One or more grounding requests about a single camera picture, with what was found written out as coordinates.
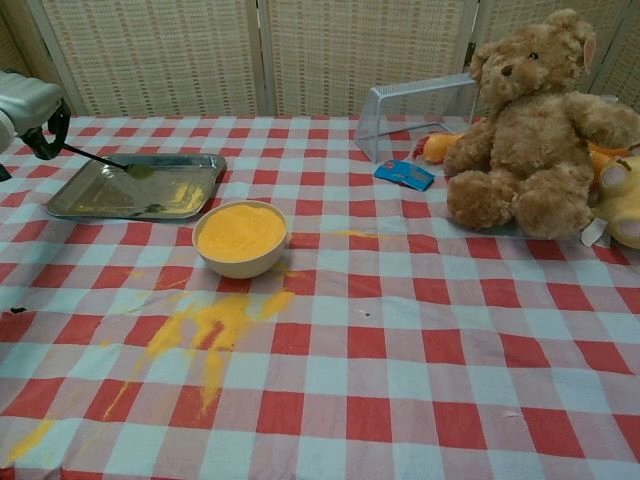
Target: small blue package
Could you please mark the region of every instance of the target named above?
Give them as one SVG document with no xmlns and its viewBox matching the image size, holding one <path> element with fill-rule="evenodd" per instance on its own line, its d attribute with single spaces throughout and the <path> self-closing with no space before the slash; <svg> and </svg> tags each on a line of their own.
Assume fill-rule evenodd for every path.
<svg viewBox="0 0 640 480">
<path fill-rule="evenodd" d="M 425 169 L 401 160 L 389 160 L 380 165 L 373 174 L 376 178 L 389 180 L 424 192 L 433 183 L 433 175 Z"/>
</svg>

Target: metal tray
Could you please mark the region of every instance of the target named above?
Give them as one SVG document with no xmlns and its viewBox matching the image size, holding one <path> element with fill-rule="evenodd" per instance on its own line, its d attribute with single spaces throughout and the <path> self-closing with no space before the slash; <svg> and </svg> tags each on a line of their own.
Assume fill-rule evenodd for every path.
<svg viewBox="0 0 640 480">
<path fill-rule="evenodd" d="M 56 217 L 170 219 L 195 215 L 211 196 L 226 168 L 219 155 L 116 154 L 122 164 L 143 163 L 153 175 L 135 179 L 126 172 L 89 160 L 47 203 Z"/>
</svg>

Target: table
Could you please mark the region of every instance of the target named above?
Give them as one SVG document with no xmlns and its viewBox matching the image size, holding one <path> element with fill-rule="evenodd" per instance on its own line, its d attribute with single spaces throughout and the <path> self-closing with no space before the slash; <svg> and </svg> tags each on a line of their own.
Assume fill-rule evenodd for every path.
<svg viewBox="0 0 640 480">
<path fill-rule="evenodd" d="M 227 157 L 206 208 L 262 199 L 289 220 L 285 260 L 253 281 L 204 267 L 193 220 L 48 216 L 84 160 L 16 141 L 0 479 L 640 478 L 639 252 L 459 229 L 444 177 L 374 179 L 355 125 L 73 119 L 70 143 L 102 155 Z M 404 157 L 409 133 L 392 141 Z M 199 315 L 220 302 L 242 328 Z"/>
</svg>

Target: teddy bear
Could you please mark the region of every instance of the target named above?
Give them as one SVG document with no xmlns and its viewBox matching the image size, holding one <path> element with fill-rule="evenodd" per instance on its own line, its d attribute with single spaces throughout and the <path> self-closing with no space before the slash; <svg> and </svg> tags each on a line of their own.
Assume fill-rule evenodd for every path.
<svg viewBox="0 0 640 480">
<path fill-rule="evenodd" d="M 640 116 L 620 103 L 574 91 L 595 49 L 591 25 L 572 9 L 522 27 L 472 57 L 470 75 L 489 107 L 448 149 L 447 205 L 480 229 L 513 218 L 531 237 L 578 233 L 593 219 L 588 142 L 640 143 Z"/>
</svg>

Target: white bowl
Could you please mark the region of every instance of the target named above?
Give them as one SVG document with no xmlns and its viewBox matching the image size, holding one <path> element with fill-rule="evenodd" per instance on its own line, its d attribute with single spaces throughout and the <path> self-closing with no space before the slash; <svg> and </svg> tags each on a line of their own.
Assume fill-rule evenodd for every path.
<svg viewBox="0 0 640 480">
<path fill-rule="evenodd" d="M 202 230 L 202 227 L 211 215 L 214 215 L 220 210 L 232 207 L 234 205 L 249 205 L 252 207 L 268 208 L 276 215 L 278 215 L 284 223 L 284 234 L 282 235 L 280 242 L 278 242 L 278 244 L 276 244 L 276 246 L 271 250 L 263 253 L 262 255 L 237 262 L 224 262 L 205 255 L 198 247 L 198 235 L 200 235 L 200 230 Z M 259 202 L 257 200 L 242 200 L 239 202 L 230 202 L 214 208 L 213 210 L 204 214 L 202 218 L 198 220 L 198 223 L 196 223 L 196 226 L 193 229 L 193 233 L 191 234 L 191 242 L 193 243 L 193 246 L 196 248 L 200 256 L 203 258 L 207 266 L 214 272 L 229 278 L 253 278 L 257 277 L 258 275 L 262 275 L 264 272 L 273 267 L 280 259 L 280 257 L 282 256 L 282 252 L 284 251 L 286 241 L 287 220 L 284 214 L 280 211 L 280 209 L 274 207 L 270 203 Z"/>
</svg>

